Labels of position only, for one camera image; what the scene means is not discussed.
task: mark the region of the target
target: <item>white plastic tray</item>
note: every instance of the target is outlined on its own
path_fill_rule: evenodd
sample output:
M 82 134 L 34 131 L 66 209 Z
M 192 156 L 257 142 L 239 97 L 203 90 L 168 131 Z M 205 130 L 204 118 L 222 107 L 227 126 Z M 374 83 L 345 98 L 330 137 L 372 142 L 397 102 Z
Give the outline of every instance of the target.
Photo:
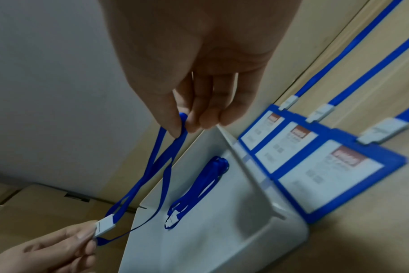
M 204 131 L 181 156 L 163 208 L 130 233 L 119 272 L 254 273 L 306 240 L 302 218 L 234 141 L 216 127 Z M 170 204 L 215 155 L 226 158 L 230 169 L 174 229 L 165 230 Z M 140 204 L 133 227 L 157 209 L 161 183 Z

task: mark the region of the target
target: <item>lanyard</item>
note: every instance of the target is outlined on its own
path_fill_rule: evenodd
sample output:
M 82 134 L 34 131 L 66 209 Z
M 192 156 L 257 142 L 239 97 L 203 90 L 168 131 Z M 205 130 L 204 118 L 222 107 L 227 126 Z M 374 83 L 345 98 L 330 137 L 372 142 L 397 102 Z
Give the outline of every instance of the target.
M 178 154 L 180 148 L 182 147 L 185 138 L 187 137 L 187 131 L 185 130 L 185 120 L 187 119 L 187 115 L 184 113 L 180 114 L 181 119 L 182 119 L 182 132 L 180 137 L 175 139 L 173 143 L 158 157 L 157 160 L 156 156 L 158 154 L 158 151 L 160 150 L 161 144 L 164 139 L 164 135 L 166 133 L 166 130 L 164 128 L 160 128 L 160 131 L 158 132 L 157 139 L 155 141 L 155 145 L 152 149 L 151 156 L 149 157 L 149 160 L 147 162 L 147 166 L 145 169 L 144 175 L 141 177 L 141 179 L 131 188 L 131 190 L 122 198 L 120 199 L 116 204 L 114 204 L 109 211 L 106 214 L 106 217 L 102 220 L 100 220 L 97 223 L 97 231 L 95 233 L 95 236 L 97 237 L 97 244 L 99 246 L 103 246 L 105 244 L 110 243 L 111 241 L 114 241 L 128 233 L 130 233 L 133 230 L 138 229 L 139 227 L 143 226 L 147 222 L 149 222 L 152 218 L 154 218 L 158 212 L 161 210 L 162 205 L 164 204 L 165 197 L 167 196 L 167 192 L 169 190 L 169 184 L 170 184 L 170 175 L 172 171 L 172 164 L 173 161 Z M 122 216 L 125 214 L 125 212 L 128 209 L 128 206 L 130 205 L 131 201 L 134 199 L 134 197 L 137 195 L 138 191 L 140 188 L 146 184 L 161 168 L 166 164 L 167 161 L 170 161 L 170 164 L 165 168 L 164 173 L 163 173 L 163 185 L 162 185 L 162 191 L 161 191 L 161 199 L 160 199 L 160 204 L 158 206 L 158 209 L 155 211 L 155 213 L 143 224 L 139 225 L 136 228 L 131 229 L 130 231 L 114 238 L 111 240 L 107 240 L 101 237 L 98 237 L 98 235 L 104 234 L 105 232 L 109 231 L 110 229 L 115 227 L 115 224 L 122 218 Z
M 403 54 L 407 49 L 409 49 L 409 39 L 406 40 L 403 44 L 401 44 L 397 49 L 395 49 L 392 53 L 387 55 L 381 62 L 367 71 L 364 75 L 362 75 L 359 79 L 353 82 L 350 86 L 348 86 L 344 91 L 339 93 L 336 97 L 334 97 L 328 103 L 321 105 L 317 110 L 315 110 L 312 114 L 308 116 L 306 122 L 313 122 L 313 121 L 320 121 L 328 114 L 330 114 L 335 106 L 339 105 L 343 102 L 346 98 L 348 98 L 351 94 L 353 94 L 356 90 L 358 90 L 365 82 L 379 73 L 383 68 L 385 68 L 388 64 L 390 64 L 393 60 L 398 58 L 401 54 Z
M 169 217 L 164 225 L 165 229 L 174 228 L 215 187 L 228 168 L 227 159 L 213 157 L 200 172 L 188 192 L 170 206 L 167 212 Z
M 409 108 L 403 111 L 396 117 L 387 117 L 381 122 L 368 128 L 360 134 L 357 141 L 362 144 L 370 144 L 372 142 L 382 143 L 409 126 Z
M 329 72 L 339 61 L 341 61 L 348 53 L 350 53 L 402 0 L 393 0 L 380 14 L 367 25 L 344 50 L 323 69 L 315 74 L 309 81 L 295 94 L 284 101 L 279 110 L 290 108 L 302 95 L 304 95 L 311 87 L 313 87 L 327 72 Z

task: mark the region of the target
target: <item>red label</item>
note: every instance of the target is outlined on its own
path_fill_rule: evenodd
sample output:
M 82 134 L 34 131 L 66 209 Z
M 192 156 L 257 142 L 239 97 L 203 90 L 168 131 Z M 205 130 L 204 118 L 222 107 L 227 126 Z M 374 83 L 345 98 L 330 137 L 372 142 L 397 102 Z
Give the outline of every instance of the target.
M 364 155 L 356 151 L 353 151 L 350 148 L 345 147 L 343 145 L 341 145 L 338 149 L 333 151 L 332 155 L 353 167 L 357 166 L 359 163 L 361 163 L 363 160 L 367 158 Z
M 272 113 L 270 116 L 267 117 L 267 119 L 272 121 L 272 122 L 276 122 L 279 118 L 280 118 L 280 116 L 275 114 L 275 113 Z
M 311 131 L 305 127 L 298 125 L 294 127 L 293 130 L 291 130 L 291 132 L 302 139 L 306 137 Z

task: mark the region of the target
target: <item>white plastic clip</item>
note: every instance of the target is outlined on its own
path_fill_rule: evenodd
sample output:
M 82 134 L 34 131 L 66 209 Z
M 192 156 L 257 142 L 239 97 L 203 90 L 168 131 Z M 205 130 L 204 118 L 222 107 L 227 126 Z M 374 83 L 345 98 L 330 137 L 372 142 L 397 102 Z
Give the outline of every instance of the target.
M 388 117 L 361 133 L 357 141 L 362 144 L 381 143 L 403 131 L 408 126 L 409 122 L 395 117 Z
M 115 223 L 113 223 L 113 214 L 110 214 L 97 222 L 97 229 L 95 230 L 94 237 L 103 235 L 115 226 Z
M 178 214 L 179 211 L 174 210 L 172 215 L 170 215 L 170 217 L 167 219 L 167 221 L 165 222 L 165 227 L 166 228 L 171 228 L 172 226 L 174 226 L 177 222 L 179 222 L 178 219 Z
M 323 104 L 308 116 L 306 122 L 311 123 L 313 121 L 320 121 L 323 118 L 325 118 L 328 114 L 330 114 L 334 108 L 335 106 L 333 106 L 332 104 L 328 103 Z
M 286 99 L 281 106 L 278 108 L 278 110 L 282 111 L 284 109 L 289 109 L 293 104 L 298 101 L 299 97 L 296 95 L 290 96 L 288 99 Z

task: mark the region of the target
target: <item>hand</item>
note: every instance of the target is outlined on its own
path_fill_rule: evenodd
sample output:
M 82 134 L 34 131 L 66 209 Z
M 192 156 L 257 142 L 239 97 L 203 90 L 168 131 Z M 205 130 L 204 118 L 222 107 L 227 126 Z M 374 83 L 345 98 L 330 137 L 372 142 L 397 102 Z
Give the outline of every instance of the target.
M 79 273 L 95 265 L 96 221 L 73 225 L 0 254 L 0 273 Z
M 246 113 L 300 0 L 100 2 L 127 81 L 177 137 L 178 111 L 189 132 Z

